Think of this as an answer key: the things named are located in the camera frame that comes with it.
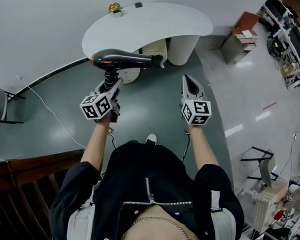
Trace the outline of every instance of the chain necklace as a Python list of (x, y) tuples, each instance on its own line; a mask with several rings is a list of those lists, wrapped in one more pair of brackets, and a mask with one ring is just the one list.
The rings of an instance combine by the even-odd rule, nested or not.
[(121, 239), (123, 239), (125, 237), (125, 235), (128, 233), (128, 231), (137, 223), (145, 221), (145, 220), (158, 220), (158, 221), (165, 221), (165, 222), (169, 222), (170, 224), (174, 225), (185, 237), (186, 240), (191, 240), (191, 238), (183, 231), (183, 229), (181, 227), (179, 227), (176, 223), (174, 223), (173, 221), (167, 219), (167, 218), (162, 218), (162, 217), (144, 217), (144, 218), (139, 218), (136, 219), (132, 225), (129, 227), (129, 229), (123, 234), (123, 236), (121, 237)]

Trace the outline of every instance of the curved desk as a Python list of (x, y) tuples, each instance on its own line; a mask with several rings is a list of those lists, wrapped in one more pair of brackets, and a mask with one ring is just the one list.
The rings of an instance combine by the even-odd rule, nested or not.
[(184, 65), (200, 36), (213, 31), (211, 21), (202, 12), (188, 6), (150, 2), (143, 7), (127, 6), (122, 16), (111, 15), (98, 19), (84, 34), (82, 50), (91, 56), (104, 49), (135, 52), (155, 41), (171, 38), (168, 60)]

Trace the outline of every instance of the white floor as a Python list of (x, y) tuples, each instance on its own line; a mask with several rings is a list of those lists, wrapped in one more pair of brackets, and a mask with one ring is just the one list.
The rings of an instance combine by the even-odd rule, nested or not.
[[(255, 31), (260, 43), (236, 65), (225, 64), (220, 51), (196, 50), (220, 110), (236, 190), (254, 184), (255, 180), (247, 180), (247, 176), (260, 176), (258, 162), (240, 162), (243, 152), (252, 146), (271, 150), (276, 161), (274, 172), (280, 174), (290, 157), (293, 135), (300, 131), (300, 87), (286, 88), (274, 58), (268, 54), (265, 29), (257, 23)], [(250, 150), (244, 156), (256, 158), (262, 153)], [(281, 177), (288, 181), (298, 176), (299, 161), (297, 133)]]

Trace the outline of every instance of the white wall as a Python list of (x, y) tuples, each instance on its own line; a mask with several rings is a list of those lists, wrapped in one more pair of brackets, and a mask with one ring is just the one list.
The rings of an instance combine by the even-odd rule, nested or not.
[(225, 35), (243, 11), (255, 13), (265, 0), (0, 0), (0, 88), (16, 92), (27, 84), (84, 57), (86, 30), (107, 13), (107, 5), (172, 2), (196, 8)]

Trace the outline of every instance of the gray chair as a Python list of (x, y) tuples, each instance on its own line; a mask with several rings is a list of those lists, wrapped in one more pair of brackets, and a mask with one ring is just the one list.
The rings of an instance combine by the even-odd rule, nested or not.
[(261, 177), (247, 177), (248, 179), (253, 180), (260, 180), (263, 181), (266, 186), (272, 187), (272, 181), (275, 181), (279, 175), (275, 174), (273, 170), (276, 167), (276, 160), (275, 160), (275, 154), (270, 152), (270, 150), (266, 151), (261, 148), (257, 148), (255, 146), (252, 147), (252, 149), (263, 152), (263, 156), (261, 158), (247, 158), (247, 159), (241, 159), (241, 161), (258, 161), (259, 162), (259, 169), (260, 169), (260, 176)]
[(4, 91), (0, 89), (0, 123), (5, 124), (23, 124), (24, 122), (19, 121), (7, 121), (7, 113), (8, 113), (8, 98), (11, 98), (13, 100), (17, 100), (17, 98), (20, 99), (26, 99), (21, 96), (16, 96), (13, 93)]

